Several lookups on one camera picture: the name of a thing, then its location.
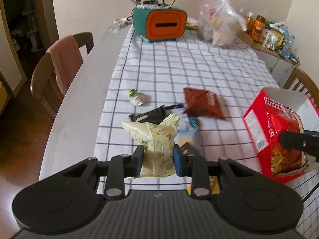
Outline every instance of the cream snack wrapper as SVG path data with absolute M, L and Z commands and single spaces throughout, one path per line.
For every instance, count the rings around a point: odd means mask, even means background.
M 159 125 L 148 122 L 122 122 L 130 136 L 144 146 L 140 177 L 167 177 L 175 173 L 173 146 L 179 120 L 176 114 L 170 114 Z

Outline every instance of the pink towel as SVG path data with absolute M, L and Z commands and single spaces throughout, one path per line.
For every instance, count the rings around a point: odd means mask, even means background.
M 78 44 L 73 36 L 66 36 L 49 47 L 47 53 L 51 55 L 56 82 L 62 94 L 65 95 L 83 64 Z

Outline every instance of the tablecloth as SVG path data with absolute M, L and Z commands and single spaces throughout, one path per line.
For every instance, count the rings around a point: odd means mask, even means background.
M 136 146 L 122 128 L 122 121 L 132 113 L 143 113 L 161 105 L 184 103 L 184 87 L 210 90 L 219 96 L 226 121 L 199 117 L 203 149 L 207 160 L 228 156 L 261 172 L 242 115 L 265 86 L 278 87 L 264 61 L 239 39 L 228 48 L 221 48 L 197 39 L 197 33 L 186 30 L 176 41 L 149 43 L 130 28 L 101 115 L 95 146 L 100 161 L 109 161 L 119 154 L 132 154 Z M 147 102 L 134 106 L 129 91 L 146 94 Z M 288 186 L 305 196 L 318 180 L 318 170 L 291 181 Z M 99 191 L 103 191 L 105 177 Z M 125 180 L 125 189 L 178 190 L 191 183 L 190 177 L 172 175 L 165 178 Z M 318 233 L 318 196 L 315 192 L 306 202 L 298 231 L 305 237 Z

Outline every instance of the open cardboard box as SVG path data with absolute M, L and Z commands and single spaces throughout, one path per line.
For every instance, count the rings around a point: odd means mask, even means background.
M 280 183 L 286 183 L 319 167 L 319 164 L 315 162 L 315 157 L 308 155 L 306 168 L 301 173 L 281 177 L 272 176 L 270 148 L 271 130 L 270 125 L 268 125 L 268 117 L 265 110 L 265 103 L 267 101 L 265 98 L 269 98 L 293 109 L 300 116 L 305 130 L 317 131 L 319 125 L 318 110 L 312 99 L 307 95 L 301 92 L 281 88 L 263 88 L 242 117 L 251 141 L 255 145 L 255 151 L 259 157 L 263 174 Z

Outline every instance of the wooden floor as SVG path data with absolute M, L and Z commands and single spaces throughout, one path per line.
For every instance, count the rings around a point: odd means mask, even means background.
M 12 199 L 38 181 L 51 127 L 26 82 L 0 116 L 0 239 L 19 230 L 12 215 Z

